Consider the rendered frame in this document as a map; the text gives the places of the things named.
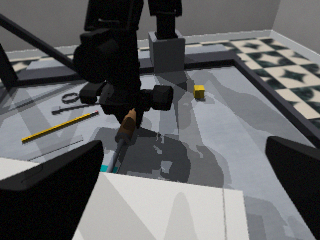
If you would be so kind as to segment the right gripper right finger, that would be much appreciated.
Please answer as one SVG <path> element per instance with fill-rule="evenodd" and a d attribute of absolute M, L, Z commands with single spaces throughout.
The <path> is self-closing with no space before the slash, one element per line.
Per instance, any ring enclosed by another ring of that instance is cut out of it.
<path fill-rule="evenodd" d="M 265 154 L 311 233 L 320 240 L 320 149 L 268 136 Z"/>

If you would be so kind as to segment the yellow pencil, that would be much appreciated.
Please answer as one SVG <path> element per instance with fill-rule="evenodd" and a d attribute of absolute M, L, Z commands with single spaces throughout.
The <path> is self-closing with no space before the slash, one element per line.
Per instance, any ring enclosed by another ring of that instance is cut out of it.
<path fill-rule="evenodd" d="M 85 118 L 88 118 L 88 117 L 91 117 L 91 116 L 93 116 L 93 115 L 96 115 L 96 114 L 98 114 L 98 113 L 99 113 L 98 110 L 93 111 L 93 112 L 91 112 L 91 113 L 88 113 L 88 114 L 85 114 L 85 115 L 80 116 L 80 117 L 78 117 L 78 118 L 75 118 L 75 119 L 72 119 L 72 120 L 70 120 L 70 121 L 64 122 L 64 123 L 62 123 L 62 124 L 59 124 L 59 125 L 57 125 L 57 126 L 51 127 L 51 128 L 49 128 L 49 129 L 46 129 L 46 130 L 44 130 L 44 131 L 38 132 L 38 133 L 33 134 L 33 135 L 31 135 L 31 136 L 25 137 L 25 138 L 23 138 L 23 139 L 21 139 L 21 140 L 22 140 L 22 142 L 27 142 L 27 141 L 29 141 L 29 140 L 32 140 L 32 139 L 37 138 L 37 137 L 39 137 L 39 136 L 45 135 L 45 134 L 47 134 L 47 133 L 50 133 L 50 132 L 55 131 L 55 130 L 57 130 L 57 129 L 60 129 L 60 128 L 62 128 L 62 127 L 68 126 L 68 125 L 70 125 L 70 124 L 73 124 L 73 123 L 78 122 L 78 121 L 80 121 L 80 120 L 83 120 L 83 119 L 85 119 Z"/>

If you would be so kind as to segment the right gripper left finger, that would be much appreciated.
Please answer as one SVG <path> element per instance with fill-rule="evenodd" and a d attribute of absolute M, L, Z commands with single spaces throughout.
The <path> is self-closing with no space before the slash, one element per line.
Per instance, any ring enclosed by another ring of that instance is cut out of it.
<path fill-rule="evenodd" d="M 0 240 L 72 240 L 103 159 L 93 140 L 0 180 Z"/>

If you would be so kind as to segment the small yellow cube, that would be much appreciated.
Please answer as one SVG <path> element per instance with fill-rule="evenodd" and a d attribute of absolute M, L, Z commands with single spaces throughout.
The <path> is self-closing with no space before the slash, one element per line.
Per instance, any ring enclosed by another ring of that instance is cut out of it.
<path fill-rule="evenodd" d="M 203 85 L 194 85 L 194 98 L 204 98 L 204 91 Z"/>

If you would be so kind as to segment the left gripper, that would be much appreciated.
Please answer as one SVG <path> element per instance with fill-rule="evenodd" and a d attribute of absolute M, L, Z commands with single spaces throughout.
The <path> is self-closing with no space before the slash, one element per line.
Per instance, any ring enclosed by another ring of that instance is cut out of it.
<path fill-rule="evenodd" d="M 139 129 L 144 112 L 150 110 L 168 111 L 171 108 L 173 100 L 173 88 L 165 85 L 155 85 L 152 89 L 142 89 L 139 74 L 140 62 L 122 66 L 114 74 L 114 79 L 122 81 L 125 78 L 133 78 L 137 89 L 140 91 L 141 100 L 139 108 L 135 108 L 136 112 L 136 127 Z M 97 96 L 101 95 L 105 81 L 100 84 L 88 82 L 79 92 L 80 101 L 82 104 L 95 104 Z M 140 87 L 139 87 L 140 85 Z M 142 117 L 141 117 L 142 116 Z"/>

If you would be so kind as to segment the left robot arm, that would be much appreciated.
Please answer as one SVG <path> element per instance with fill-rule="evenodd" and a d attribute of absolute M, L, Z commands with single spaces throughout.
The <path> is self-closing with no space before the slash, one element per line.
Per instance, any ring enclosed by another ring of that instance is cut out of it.
<path fill-rule="evenodd" d="M 133 78 L 124 77 L 120 81 L 114 79 L 113 74 L 122 66 L 138 62 L 136 31 L 143 5 L 144 0 L 88 1 L 84 30 L 89 33 L 80 34 L 81 45 L 74 51 L 73 65 L 90 83 L 100 84 L 106 80 L 99 98 L 106 115 L 126 116 L 133 108 L 139 108 L 141 94 Z M 178 38 L 175 17 L 182 16 L 181 0 L 148 0 L 148 5 L 150 16 L 156 16 L 156 38 Z M 98 21 L 97 16 L 104 21 Z"/>

